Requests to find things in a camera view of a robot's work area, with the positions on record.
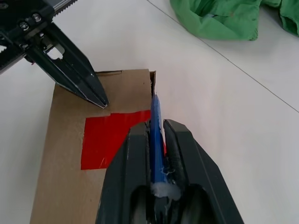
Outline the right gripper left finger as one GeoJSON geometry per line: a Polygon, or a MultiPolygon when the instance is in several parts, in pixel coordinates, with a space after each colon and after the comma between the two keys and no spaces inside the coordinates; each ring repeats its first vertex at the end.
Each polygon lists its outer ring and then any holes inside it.
{"type": "Polygon", "coordinates": [[[148,127],[133,126],[106,170],[97,224],[146,224],[150,191],[148,127]]]}

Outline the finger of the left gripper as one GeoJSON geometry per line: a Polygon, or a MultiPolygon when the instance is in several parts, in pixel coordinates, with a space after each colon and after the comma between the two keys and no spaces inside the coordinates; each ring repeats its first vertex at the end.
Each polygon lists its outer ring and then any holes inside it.
{"type": "Polygon", "coordinates": [[[99,107],[108,106],[105,90],[87,57],[56,24],[51,23],[44,32],[63,56],[53,62],[66,78],[67,87],[77,96],[99,107]]]}
{"type": "Polygon", "coordinates": [[[104,88],[87,57],[66,36],[35,38],[29,57],[58,85],[104,107],[104,88]]]}

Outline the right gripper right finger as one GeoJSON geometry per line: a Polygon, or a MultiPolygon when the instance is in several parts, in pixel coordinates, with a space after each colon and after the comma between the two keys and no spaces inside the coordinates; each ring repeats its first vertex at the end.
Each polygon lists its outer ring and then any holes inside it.
{"type": "Polygon", "coordinates": [[[163,122],[174,180],[182,192],[180,222],[242,224],[243,219],[217,164],[183,124],[163,122]]]}

